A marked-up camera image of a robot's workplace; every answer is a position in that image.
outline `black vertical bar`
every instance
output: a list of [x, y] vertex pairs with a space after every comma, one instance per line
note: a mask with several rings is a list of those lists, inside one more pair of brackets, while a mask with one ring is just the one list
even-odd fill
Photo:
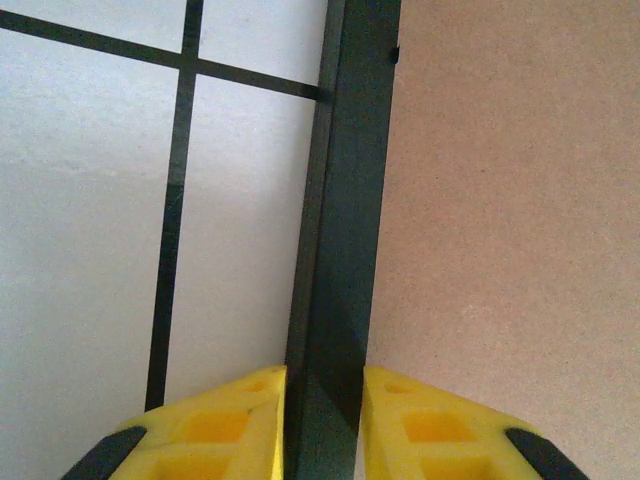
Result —
[[164, 392], [169, 360], [169, 336], [175, 292], [178, 245], [182, 201], [187, 171], [189, 133], [193, 112], [193, 95], [196, 85], [196, 61], [200, 46], [202, 9], [204, 0], [187, 0], [184, 32], [182, 36], [182, 63], [178, 74], [176, 110], [173, 119], [173, 136], [169, 157], [169, 174], [164, 204], [164, 221], [160, 243], [156, 303], [151, 333], [149, 374], [145, 410], [164, 404]]
[[400, 0], [329, 0], [286, 363], [285, 478], [353, 478]]

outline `white panel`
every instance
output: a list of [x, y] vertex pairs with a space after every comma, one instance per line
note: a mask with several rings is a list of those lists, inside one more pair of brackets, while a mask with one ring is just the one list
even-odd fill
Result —
[[313, 110], [198, 78], [167, 401], [284, 360]]
[[10, 12], [180, 51], [186, 0], [0, 0]]
[[200, 57], [318, 83], [326, 0], [208, 0]]
[[0, 478], [144, 407], [177, 72], [0, 31]]

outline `black rubber pad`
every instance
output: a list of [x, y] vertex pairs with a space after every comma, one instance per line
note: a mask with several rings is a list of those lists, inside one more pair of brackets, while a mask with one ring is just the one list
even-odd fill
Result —
[[508, 428], [505, 434], [543, 480], [589, 480], [546, 438], [521, 428]]
[[62, 480], [106, 480], [136, 448], [147, 433], [144, 427], [131, 427], [104, 437], [76, 463]]

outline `black metal frame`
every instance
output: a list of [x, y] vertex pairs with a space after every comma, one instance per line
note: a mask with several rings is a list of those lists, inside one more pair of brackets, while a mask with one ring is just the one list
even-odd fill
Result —
[[179, 70], [145, 408], [164, 390], [196, 75], [317, 100], [285, 363], [285, 476], [353, 478], [401, 0], [329, 0], [318, 86], [0, 10], [0, 29]]

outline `yellow plastic part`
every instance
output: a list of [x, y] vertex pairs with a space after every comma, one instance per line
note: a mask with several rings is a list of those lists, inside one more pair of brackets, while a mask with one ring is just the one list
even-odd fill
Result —
[[280, 480], [284, 366], [266, 368], [121, 425], [146, 435], [111, 480]]
[[540, 480], [504, 434], [517, 418], [378, 367], [364, 372], [367, 480]]

